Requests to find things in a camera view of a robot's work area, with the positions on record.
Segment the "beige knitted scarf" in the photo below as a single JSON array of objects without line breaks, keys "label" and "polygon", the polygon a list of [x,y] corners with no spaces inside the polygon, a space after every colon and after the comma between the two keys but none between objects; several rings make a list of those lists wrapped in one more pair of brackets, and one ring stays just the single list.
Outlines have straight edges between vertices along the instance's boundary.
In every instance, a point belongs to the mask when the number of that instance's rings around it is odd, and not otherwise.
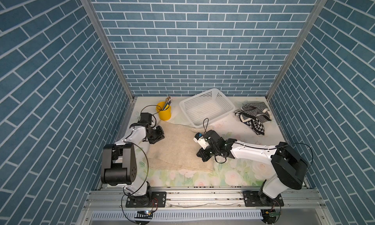
[{"label": "beige knitted scarf", "polygon": [[196,154],[201,146],[194,141],[197,133],[203,133],[203,128],[173,124],[160,121],[165,138],[151,144],[147,153],[150,168],[158,170],[191,170],[212,172],[213,160],[203,162]]}]

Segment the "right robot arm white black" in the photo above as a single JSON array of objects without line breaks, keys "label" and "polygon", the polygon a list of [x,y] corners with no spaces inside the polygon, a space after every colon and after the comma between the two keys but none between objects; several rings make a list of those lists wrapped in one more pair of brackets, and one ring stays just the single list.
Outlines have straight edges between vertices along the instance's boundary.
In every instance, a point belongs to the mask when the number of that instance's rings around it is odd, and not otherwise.
[{"label": "right robot arm white black", "polygon": [[285,142],[267,146],[244,143],[236,139],[225,140],[214,130],[204,134],[197,133],[193,140],[201,146],[196,155],[203,162],[211,157],[221,156],[225,159],[253,160],[271,166],[273,175],[263,182],[256,195],[256,199],[264,205],[276,199],[287,189],[300,190],[311,166]]}]

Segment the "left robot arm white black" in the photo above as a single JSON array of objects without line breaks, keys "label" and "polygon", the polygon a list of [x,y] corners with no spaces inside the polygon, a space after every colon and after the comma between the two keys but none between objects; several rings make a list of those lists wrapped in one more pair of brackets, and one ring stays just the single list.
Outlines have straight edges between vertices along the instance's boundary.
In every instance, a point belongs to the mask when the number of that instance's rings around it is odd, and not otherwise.
[{"label": "left robot arm white black", "polygon": [[101,182],[118,186],[128,197],[151,200],[152,192],[146,179],[137,176],[135,147],[141,142],[155,144],[164,138],[161,126],[156,126],[154,116],[141,113],[138,122],[130,125],[124,136],[113,144],[103,148],[101,164]]}]

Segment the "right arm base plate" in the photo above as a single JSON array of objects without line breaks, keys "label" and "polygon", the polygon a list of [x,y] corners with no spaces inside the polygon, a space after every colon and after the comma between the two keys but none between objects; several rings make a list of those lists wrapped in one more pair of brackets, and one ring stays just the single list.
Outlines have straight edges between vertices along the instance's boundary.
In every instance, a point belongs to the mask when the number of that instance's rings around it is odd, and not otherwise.
[{"label": "right arm base plate", "polygon": [[284,206],[283,198],[280,194],[274,199],[266,196],[264,193],[253,190],[243,191],[242,194],[246,207]]}]

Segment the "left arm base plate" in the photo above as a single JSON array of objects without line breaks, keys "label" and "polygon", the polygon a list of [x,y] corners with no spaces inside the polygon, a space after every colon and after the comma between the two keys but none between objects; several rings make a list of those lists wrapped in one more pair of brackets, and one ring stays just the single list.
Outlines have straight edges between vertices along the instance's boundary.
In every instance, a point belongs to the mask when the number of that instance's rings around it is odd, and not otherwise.
[{"label": "left arm base plate", "polygon": [[165,191],[147,192],[143,196],[130,196],[126,208],[165,207],[167,193]]}]

